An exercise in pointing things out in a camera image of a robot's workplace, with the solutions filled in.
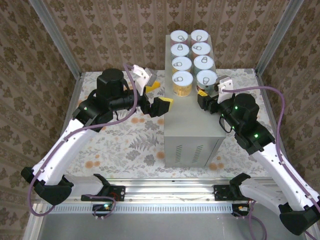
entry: floral wallpaper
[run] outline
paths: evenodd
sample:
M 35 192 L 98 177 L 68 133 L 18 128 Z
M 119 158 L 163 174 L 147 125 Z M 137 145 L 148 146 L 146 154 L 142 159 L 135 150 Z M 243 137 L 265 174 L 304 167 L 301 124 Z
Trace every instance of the floral wallpaper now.
M 289 0 L 44 0 L 83 72 L 165 69 L 165 35 L 209 32 L 216 67 L 255 68 Z
M 284 93 L 285 150 L 300 174 L 320 191 L 320 1 L 303 2 L 262 80 Z M 281 100 L 272 92 L 269 99 L 277 118 Z
M 0 239 L 22 239 L 20 176 L 60 135 L 75 79 L 27 0 L 0 1 Z

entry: gray metal box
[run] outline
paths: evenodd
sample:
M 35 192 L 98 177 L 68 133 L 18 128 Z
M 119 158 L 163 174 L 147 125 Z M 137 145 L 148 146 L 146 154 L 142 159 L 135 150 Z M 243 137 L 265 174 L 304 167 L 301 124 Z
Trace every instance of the gray metal box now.
M 165 44 L 164 95 L 174 99 L 170 112 L 164 115 L 165 166 L 205 167 L 217 153 L 226 133 L 219 125 L 218 114 L 211 115 L 199 107 L 195 79 L 189 96 L 174 94 L 170 35 L 166 36 Z M 212 49 L 210 57 L 214 59 Z

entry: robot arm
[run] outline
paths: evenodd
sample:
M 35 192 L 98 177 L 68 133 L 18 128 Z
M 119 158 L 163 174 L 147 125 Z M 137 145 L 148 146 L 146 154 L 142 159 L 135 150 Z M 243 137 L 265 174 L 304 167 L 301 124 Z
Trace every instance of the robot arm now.
M 268 171 L 280 187 L 282 193 L 272 191 L 260 185 L 250 176 L 241 173 L 230 181 L 230 187 L 236 188 L 236 197 L 247 197 L 258 201 L 276 213 L 284 226 L 295 235 L 300 235 L 311 225 L 320 220 L 320 213 L 311 198 L 320 204 L 319 194 L 313 190 L 283 156 L 280 162 L 276 151 L 274 137 L 257 121 L 259 106 L 254 97 L 247 93 L 235 95 L 224 90 L 233 90 L 229 76 L 218 78 L 215 89 L 218 95 L 208 96 L 199 91 L 197 100 L 199 106 L 211 114 L 221 114 L 220 120 L 225 120 L 234 130 L 237 143 L 254 157 Z M 307 197 L 301 187 L 285 170 L 286 165 L 302 186 L 310 193 Z
M 137 106 L 144 114 L 149 114 L 152 118 L 159 117 L 169 111 L 172 99 L 156 97 L 151 104 L 146 92 L 152 90 L 157 75 L 150 69 L 143 69 L 134 65 L 133 72 L 138 73 L 140 78 L 135 81 L 137 91 Z M 93 176 L 70 176 L 64 175 L 70 163 L 87 142 L 100 132 L 102 127 L 79 131 L 66 140 L 70 133 L 87 126 L 106 124 L 113 120 L 114 112 L 118 110 L 129 110 L 134 105 L 134 90 L 129 89 L 124 74 L 118 69 L 107 69 L 97 78 L 97 88 L 90 93 L 88 98 L 80 103 L 74 111 L 66 130 L 47 153 L 47 155 L 35 166 L 25 167 L 21 175 L 31 183 L 35 173 L 40 171 L 34 183 L 35 192 L 53 206 L 62 203 L 70 196 L 85 195 L 107 196 L 117 191 L 116 186 L 110 186 L 107 180 L 101 175 Z M 43 164 L 49 155 L 54 155 L 45 167 Z M 119 186 L 118 195 L 124 198 L 124 186 Z

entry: can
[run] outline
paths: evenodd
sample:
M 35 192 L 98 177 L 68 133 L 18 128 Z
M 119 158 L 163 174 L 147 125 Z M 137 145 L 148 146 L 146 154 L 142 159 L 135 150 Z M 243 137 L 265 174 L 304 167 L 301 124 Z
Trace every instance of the can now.
M 192 50 L 192 59 L 195 59 L 196 57 L 200 55 L 208 55 L 210 54 L 211 47 L 208 43 L 205 42 L 196 42 L 191 47 Z
M 186 44 L 188 45 L 188 33 L 186 33 L 185 31 L 182 30 L 176 30 L 173 31 L 170 34 L 170 43 L 171 46 L 175 45 L 175 44 Z
M 194 78 L 188 71 L 177 71 L 172 75 L 172 90 L 179 97 L 186 97 L 191 93 Z
M 196 89 L 203 90 L 207 94 L 211 94 L 214 90 L 214 84 L 216 83 L 218 76 L 214 71 L 201 70 L 196 75 Z
M 191 34 L 191 46 L 195 43 L 208 43 L 209 34 L 205 30 L 194 30 Z
M 171 61 L 176 57 L 188 57 L 190 49 L 183 43 L 177 43 L 171 47 Z
M 178 56 L 172 60 L 172 74 L 177 71 L 187 71 L 190 73 L 192 61 L 186 56 Z
M 212 67 L 214 66 L 214 60 L 207 56 L 207 55 L 200 55 L 197 56 L 194 60 L 193 60 L 193 75 L 197 76 L 197 74 L 201 71 L 201 70 L 212 70 Z

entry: pull-tab lid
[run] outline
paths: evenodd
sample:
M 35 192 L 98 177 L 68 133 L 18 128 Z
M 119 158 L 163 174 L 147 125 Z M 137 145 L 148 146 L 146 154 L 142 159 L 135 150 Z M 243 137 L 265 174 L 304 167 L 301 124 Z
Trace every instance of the pull-tab lid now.
M 194 77 L 188 71 L 177 71 L 172 75 L 172 81 L 180 87 L 189 86 L 193 80 Z
M 202 70 L 196 75 L 196 80 L 203 85 L 213 85 L 216 83 L 218 76 L 214 71 Z
M 177 57 L 188 55 L 189 47 L 183 43 L 177 43 L 171 47 L 171 53 Z
M 209 34 L 205 30 L 194 30 L 191 33 L 191 38 L 197 42 L 205 42 L 209 38 Z
M 200 55 L 193 60 L 193 63 L 198 69 L 207 70 L 213 67 L 214 60 L 207 55 Z
M 208 43 L 205 42 L 196 42 L 191 47 L 192 52 L 194 52 L 197 55 L 206 55 L 210 53 L 211 47 Z
M 192 62 L 186 56 L 178 56 L 172 60 L 172 66 L 178 71 L 185 71 L 191 68 Z
M 175 42 L 184 42 L 188 39 L 188 33 L 182 30 L 176 30 L 170 34 L 170 38 Z

